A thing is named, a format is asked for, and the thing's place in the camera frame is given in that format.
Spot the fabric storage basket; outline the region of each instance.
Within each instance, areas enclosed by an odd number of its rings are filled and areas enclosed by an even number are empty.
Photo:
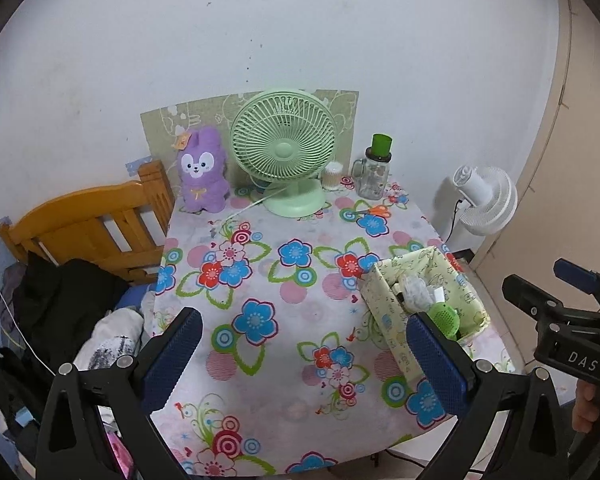
[[[360,278],[360,294],[374,316],[407,384],[414,389],[424,377],[407,345],[405,323],[409,314],[391,291],[398,277],[415,274],[427,285],[442,286],[446,303],[460,313],[458,342],[464,347],[491,322],[484,305],[463,274],[459,274],[437,247],[425,247],[374,264]]]

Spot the table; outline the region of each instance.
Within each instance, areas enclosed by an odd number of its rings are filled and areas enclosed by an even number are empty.
[[[171,218],[155,298],[154,334],[184,306],[203,337],[167,405],[152,414],[189,473],[294,473],[370,455],[445,420],[427,381],[401,374],[356,278],[379,259],[448,247],[398,183],[382,202],[357,197],[350,178],[325,207],[301,219],[232,190],[218,214]],[[354,215],[354,210],[370,209]],[[512,370],[488,327],[466,348]]]

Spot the purple plush toy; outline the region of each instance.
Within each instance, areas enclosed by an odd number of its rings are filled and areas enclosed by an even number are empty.
[[[182,181],[184,209],[196,213],[206,209],[219,213],[224,209],[224,197],[229,183],[224,179],[226,152],[220,132],[212,126],[191,133],[184,150],[178,152],[178,173]]]

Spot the green plastic strainer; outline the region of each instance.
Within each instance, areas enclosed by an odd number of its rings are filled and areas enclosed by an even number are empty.
[[[427,315],[440,329],[440,332],[451,341],[456,340],[458,329],[460,328],[460,316],[446,303],[434,303]]]
[[[299,90],[254,96],[234,119],[230,134],[238,165],[252,178],[274,184],[265,192],[265,207],[291,218],[310,215],[324,205],[322,186],[311,177],[332,160],[335,143],[329,109]]]

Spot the black cable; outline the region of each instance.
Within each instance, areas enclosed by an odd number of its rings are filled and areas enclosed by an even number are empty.
[[[413,458],[407,458],[405,456],[400,456],[400,455],[396,455],[394,453],[392,453],[391,451],[389,451],[388,449],[385,449],[387,455],[390,455],[394,458],[397,458],[398,460],[404,460],[405,462],[411,462],[412,464],[415,465],[419,465],[421,468],[425,468],[425,465],[422,465],[420,462],[418,462],[417,460],[414,460]],[[479,469],[469,469],[468,473],[478,473],[480,475],[484,474],[484,471],[480,471]]]
[[[453,217],[453,219],[452,219],[452,221],[451,221],[451,231],[449,231],[449,236],[448,236],[448,237],[446,237],[445,244],[446,244],[446,243],[449,241],[449,238],[451,238],[451,235],[452,235],[452,234],[453,234],[453,232],[454,232],[454,227],[455,227],[455,225],[456,225],[456,215],[458,214],[458,206],[459,206],[461,203],[462,203],[462,199],[460,199],[460,200],[458,200],[458,201],[456,202],[456,208],[454,209],[454,217]]]

